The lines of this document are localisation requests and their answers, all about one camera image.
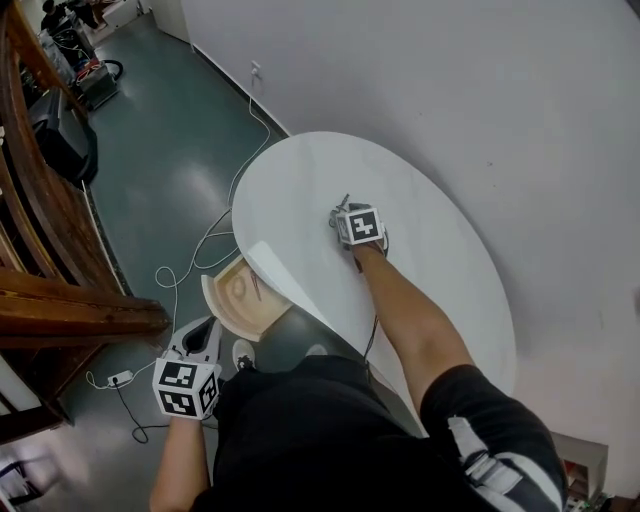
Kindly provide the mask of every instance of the baseboard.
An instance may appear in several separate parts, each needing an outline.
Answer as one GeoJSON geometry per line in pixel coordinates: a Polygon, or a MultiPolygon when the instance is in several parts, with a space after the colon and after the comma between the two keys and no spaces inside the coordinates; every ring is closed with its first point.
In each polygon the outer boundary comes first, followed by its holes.
{"type": "MultiPolygon", "coordinates": [[[[198,48],[197,45],[192,44],[191,47],[193,51],[198,55],[207,65],[213,69],[229,86],[236,91],[240,96],[242,96],[247,103],[249,103],[249,93],[242,87],[238,82],[236,82],[231,76],[211,57],[209,57],[204,51],[198,48]]],[[[258,100],[254,96],[253,98],[253,108],[258,113],[258,115],[262,118],[264,122],[269,125],[269,128],[274,133],[277,133],[283,139],[289,137],[291,134],[280,124],[271,113],[266,110],[258,100]]]]}

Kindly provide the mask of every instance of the gray floor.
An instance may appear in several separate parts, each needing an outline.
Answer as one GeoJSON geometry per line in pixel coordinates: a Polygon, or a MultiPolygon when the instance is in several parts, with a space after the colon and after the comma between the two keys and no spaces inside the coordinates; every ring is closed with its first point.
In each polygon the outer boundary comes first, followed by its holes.
{"type": "MultiPolygon", "coordinates": [[[[184,273],[196,243],[226,209],[232,176],[266,133],[249,115],[247,103],[188,45],[159,32],[150,15],[118,30],[98,53],[122,61],[126,71],[118,96],[91,117],[100,144],[100,171],[91,186],[96,208],[134,294],[157,299],[171,312],[173,292],[156,285],[156,268],[168,265],[178,276],[184,273]]],[[[220,227],[229,230],[230,219],[220,227]]],[[[225,238],[209,241],[198,261],[217,261],[235,247],[233,237],[225,238]]],[[[195,271],[180,286],[178,326],[208,314],[199,279],[200,271],[195,271]]],[[[230,333],[223,337],[221,364],[227,378],[234,373],[234,340],[230,333]]],[[[342,340],[293,310],[257,344],[258,368],[293,368],[314,343],[324,344],[330,353],[356,357],[342,340]]],[[[108,376],[135,371],[155,357],[143,344],[115,346],[91,370],[104,384],[108,376]]],[[[397,397],[381,393],[397,416],[410,423],[397,397]]],[[[150,370],[122,394],[141,423],[166,423],[152,395],[150,370]]],[[[22,510],[146,510],[166,429],[150,431],[146,445],[135,443],[130,434],[134,425],[116,392],[95,390],[82,378],[63,403],[73,427],[0,447],[0,458],[33,461],[30,474],[48,488],[43,498],[22,510]]],[[[212,461],[217,433],[206,430],[206,439],[212,461]]]]}

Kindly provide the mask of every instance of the sleeve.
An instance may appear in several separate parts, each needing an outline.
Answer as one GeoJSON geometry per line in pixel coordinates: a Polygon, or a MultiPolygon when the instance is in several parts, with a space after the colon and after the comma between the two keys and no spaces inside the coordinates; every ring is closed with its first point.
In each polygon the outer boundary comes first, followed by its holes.
{"type": "Polygon", "coordinates": [[[461,465],[469,485],[501,512],[562,512],[564,466],[549,430],[474,366],[451,368],[429,387],[420,418],[433,446],[461,465]]]}

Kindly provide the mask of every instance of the white oval table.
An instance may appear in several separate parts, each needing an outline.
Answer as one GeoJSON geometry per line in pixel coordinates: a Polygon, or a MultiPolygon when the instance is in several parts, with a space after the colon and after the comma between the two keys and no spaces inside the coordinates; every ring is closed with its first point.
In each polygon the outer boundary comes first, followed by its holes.
{"type": "MultiPolygon", "coordinates": [[[[254,271],[364,354],[374,311],[329,212],[345,194],[378,208],[389,261],[452,320],[477,366],[507,394],[516,356],[511,313],[480,238],[428,178],[390,151],[332,132],[284,139],[247,169],[235,193],[233,231],[254,271]]],[[[378,329],[371,365],[415,414],[400,361],[378,329]]]]}

